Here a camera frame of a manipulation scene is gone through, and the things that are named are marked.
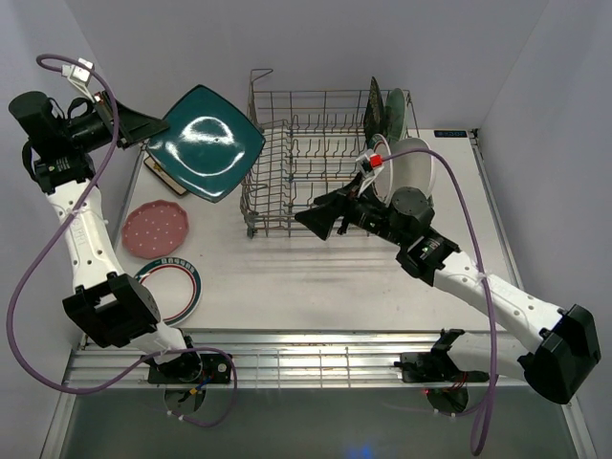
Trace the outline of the teal square plate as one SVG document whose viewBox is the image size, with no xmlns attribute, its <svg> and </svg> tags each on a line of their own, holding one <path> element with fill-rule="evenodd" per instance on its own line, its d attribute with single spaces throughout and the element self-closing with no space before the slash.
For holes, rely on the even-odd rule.
<svg viewBox="0 0 612 459">
<path fill-rule="evenodd" d="M 204 85 L 166 113 L 169 128 L 146 151 L 179 186 L 211 203 L 225 199 L 261 154 L 265 138 L 231 102 Z"/>
</svg>

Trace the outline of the black floral square plate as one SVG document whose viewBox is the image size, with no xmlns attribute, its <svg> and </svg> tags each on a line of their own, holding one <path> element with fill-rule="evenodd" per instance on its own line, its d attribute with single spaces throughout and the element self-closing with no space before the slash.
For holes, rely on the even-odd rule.
<svg viewBox="0 0 612 459">
<path fill-rule="evenodd" d="M 376 142 L 377 135 L 387 135 L 387 116 L 383 103 L 382 92 L 378 81 L 371 77 L 367 105 L 363 115 L 363 132 L 366 145 L 372 147 Z"/>
</svg>

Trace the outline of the round plate teal red rim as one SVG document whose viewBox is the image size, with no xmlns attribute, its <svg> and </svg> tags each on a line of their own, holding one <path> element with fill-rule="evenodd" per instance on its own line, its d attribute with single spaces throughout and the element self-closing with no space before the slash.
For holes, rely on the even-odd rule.
<svg viewBox="0 0 612 459">
<path fill-rule="evenodd" d="M 383 134 L 375 134 L 371 142 L 371 150 L 374 155 L 378 155 L 382 159 L 391 155 L 389 143 Z M 375 169 L 375 175 L 376 177 L 372 182 L 373 192 L 380 201 L 388 205 L 391 201 L 393 191 L 393 163 L 382 162 L 382 164 Z"/>
</svg>

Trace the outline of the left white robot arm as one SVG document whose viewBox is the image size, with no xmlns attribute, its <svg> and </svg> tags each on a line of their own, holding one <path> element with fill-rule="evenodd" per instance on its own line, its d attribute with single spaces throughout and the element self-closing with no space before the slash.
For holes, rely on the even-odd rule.
<svg viewBox="0 0 612 459">
<path fill-rule="evenodd" d="M 165 120 L 112 102 L 107 92 L 75 98 L 78 116 L 56 112 L 39 91 L 15 97 L 9 111 L 26 132 L 22 160 L 54 208 L 72 261 L 73 293 L 65 313 L 98 346 L 129 344 L 147 354 L 146 363 L 172 381 L 190 383 L 203 373 L 192 341 L 164 324 L 153 295 L 120 266 L 94 183 L 92 151 L 106 144 L 125 149 L 164 132 Z"/>
</svg>

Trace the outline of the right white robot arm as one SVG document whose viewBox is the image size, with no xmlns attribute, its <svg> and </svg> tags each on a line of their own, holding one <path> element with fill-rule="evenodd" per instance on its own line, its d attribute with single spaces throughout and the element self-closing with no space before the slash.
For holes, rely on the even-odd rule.
<svg viewBox="0 0 612 459">
<path fill-rule="evenodd" d="M 397 189 L 389 204 L 371 192 L 345 186 L 315 199 L 295 219 L 326 240 L 349 226 L 398 247 L 396 259 L 411 277 L 474 307 L 501 325 L 507 336 L 478 337 L 448 329 L 431 349 L 401 358 L 408 381 L 483 382 L 496 375 L 526 382 L 555 404 L 568 404 L 601 360 L 593 315 L 574 305 L 563 309 L 516 288 L 475 261 L 430 225 L 433 207 L 414 187 Z"/>
</svg>

